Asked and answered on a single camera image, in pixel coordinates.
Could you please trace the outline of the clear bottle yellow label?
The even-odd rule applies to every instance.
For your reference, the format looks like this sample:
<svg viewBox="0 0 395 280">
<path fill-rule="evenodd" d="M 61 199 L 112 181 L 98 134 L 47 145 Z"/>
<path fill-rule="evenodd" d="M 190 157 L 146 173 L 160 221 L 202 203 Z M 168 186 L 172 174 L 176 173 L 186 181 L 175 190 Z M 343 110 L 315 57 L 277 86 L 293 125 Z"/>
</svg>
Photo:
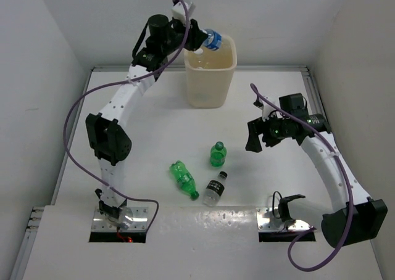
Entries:
<svg viewBox="0 0 395 280">
<path fill-rule="evenodd" d="M 193 52 L 192 64 L 196 69 L 212 69 L 214 66 L 212 58 L 210 50 L 202 47 Z"/>
</svg>

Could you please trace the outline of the blue label water bottle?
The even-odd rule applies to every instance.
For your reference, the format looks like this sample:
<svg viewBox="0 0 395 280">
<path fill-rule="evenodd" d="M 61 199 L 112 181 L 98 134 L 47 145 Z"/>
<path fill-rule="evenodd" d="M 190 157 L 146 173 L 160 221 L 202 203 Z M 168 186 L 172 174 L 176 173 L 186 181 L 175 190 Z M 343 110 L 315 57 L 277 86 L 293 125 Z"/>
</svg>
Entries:
<svg viewBox="0 0 395 280">
<path fill-rule="evenodd" d="M 219 50 L 222 45 L 221 34 L 212 29 L 205 29 L 203 32 L 207 35 L 207 38 L 202 45 L 211 51 Z"/>
</svg>

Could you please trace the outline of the green bottle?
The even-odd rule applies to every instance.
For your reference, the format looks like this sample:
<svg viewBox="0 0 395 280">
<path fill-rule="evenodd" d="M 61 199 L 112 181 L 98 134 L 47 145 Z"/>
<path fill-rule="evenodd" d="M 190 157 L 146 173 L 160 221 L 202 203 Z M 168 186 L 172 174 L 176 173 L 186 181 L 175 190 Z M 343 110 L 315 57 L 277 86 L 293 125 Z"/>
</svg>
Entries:
<svg viewBox="0 0 395 280">
<path fill-rule="evenodd" d="M 196 189 L 196 182 L 185 164 L 177 160 L 169 167 L 171 175 L 174 177 L 179 190 L 189 196 L 191 200 L 197 200 L 199 193 Z"/>
<path fill-rule="evenodd" d="M 210 150 L 210 164 L 213 167 L 221 167 L 225 163 L 227 149 L 222 141 L 218 141 Z"/>
</svg>

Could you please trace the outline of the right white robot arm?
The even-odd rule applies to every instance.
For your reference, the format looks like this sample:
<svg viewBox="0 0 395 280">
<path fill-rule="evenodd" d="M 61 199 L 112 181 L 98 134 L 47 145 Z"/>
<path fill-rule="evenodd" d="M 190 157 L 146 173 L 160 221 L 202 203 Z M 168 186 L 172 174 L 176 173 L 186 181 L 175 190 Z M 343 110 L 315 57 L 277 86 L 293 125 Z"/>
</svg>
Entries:
<svg viewBox="0 0 395 280">
<path fill-rule="evenodd" d="M 262 116 L 249 121 L 245 149 L 259 153 L 263 147 L 273 147 L 291 138 L 309 156 L 331 199 L 332 213 L 323 215 L 321 230 L 327 243 L 336 247 L 343 235 L 347 219 L 351 219 L 344 245 L 377 237 L 388 208 L 381 199 L 373 199 L 356 180 L 336 148 L 330 124 L 320 114 L 310 114 L 300 93 L 280 98 L 280 108 L 274 108 L 268 98 L 258 96 L 254 105 Z"/>
</svg>

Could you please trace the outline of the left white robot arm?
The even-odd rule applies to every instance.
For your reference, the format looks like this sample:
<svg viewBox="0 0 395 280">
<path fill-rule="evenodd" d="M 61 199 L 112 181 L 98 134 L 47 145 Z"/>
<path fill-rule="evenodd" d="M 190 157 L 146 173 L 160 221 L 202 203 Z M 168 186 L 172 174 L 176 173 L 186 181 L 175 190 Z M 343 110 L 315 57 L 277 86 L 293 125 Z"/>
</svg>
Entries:
<svg viewBox="0 0 395 280">
<path fill-rule="evenodd" d="M 170 54 L 183 49 L 195 51 L 207 37 L 195 19 L 186 24 L 161 14 L 149 17 L 132 50 L 126 84 L 119 87 L 97 114 L 87 116 L 89 145 L 98 158 L 104 182 L 96 191 L 99 210 L 112 219 L 119 219 L 127 204 L 120 191 L 124 183 L 125 159 L 132 149 L 126 127 L 134 106 L 158 80 Z"/>
</svg>

